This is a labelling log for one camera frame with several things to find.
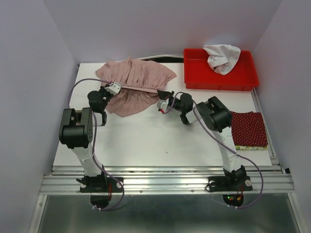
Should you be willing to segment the pink pleated skirt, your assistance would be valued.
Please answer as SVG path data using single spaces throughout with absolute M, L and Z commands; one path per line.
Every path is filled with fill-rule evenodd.
M 158 90 L 163 91 L 176 73 L 166 66 L 140 59 L 108 61 L 95 71 L 98 78 L 117 82 L 122 88 L 108 103 L 106 109 L 120 117 L 128 117 L 146 110 L 159 100 Z

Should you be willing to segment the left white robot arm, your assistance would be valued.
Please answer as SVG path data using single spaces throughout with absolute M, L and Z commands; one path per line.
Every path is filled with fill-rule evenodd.
M 67 108 L 63 110 L 59 140 L 72 150 L 80 161 L 85 178 L 92 178 L 91 185 L 97 191 L 104 191 L 108 187 L 108 179 L 103 176 L 102 165 L 97 161 L 92 148 L 93 120 L 92 114 L 99 113 L 102 116 L 102 125 L 106 124 L 106 106 L 110 100 L 119 93 L 121 86 L 118 83 L 107 84 L 98 91 L 88 93 L 88 107 L 82 110 Z

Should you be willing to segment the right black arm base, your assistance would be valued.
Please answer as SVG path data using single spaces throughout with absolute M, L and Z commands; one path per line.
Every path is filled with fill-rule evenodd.
M 205 186 L 207 192 L 224 192 L 225 204 L 235 208 L 241 208 L 244 202 L 244 192 L 252 191 L 252 182 L 246 174 L 244 166 L 240 169 L 228 172 L 224 169 L 223 176 L 210 176 Z

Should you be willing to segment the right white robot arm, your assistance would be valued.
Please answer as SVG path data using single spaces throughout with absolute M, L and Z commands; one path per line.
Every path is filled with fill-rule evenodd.
M 195 103 L 188 93 L 179 92 L 179 98 L 174 92 L 158 90 L 157 94 L 157 107 L 162 114 L 167 114 L 172 109 L 179 111 L 184 125 L 199 122 L 218 143 L 225 173 L 224 185 L 228 189 L 238 187 L 241 178 L 246 177 L 246 171 L 235 150 L 231 128 L 232 113 L 228 108 L 215 96 L 206 102 Z

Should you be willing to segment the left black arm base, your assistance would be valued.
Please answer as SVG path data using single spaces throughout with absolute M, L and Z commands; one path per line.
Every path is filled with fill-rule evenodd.
M 124 197 L 123 177 L 106 177 L 104 174 L 96 177 L 84 176 L 76 179 L 80 185 L 80 193 L 90 194 L 90 204 L 93 209 L 108 211 L 115 209 Z M 113 194 L 121 194 L 121 199 L 112 203 Z

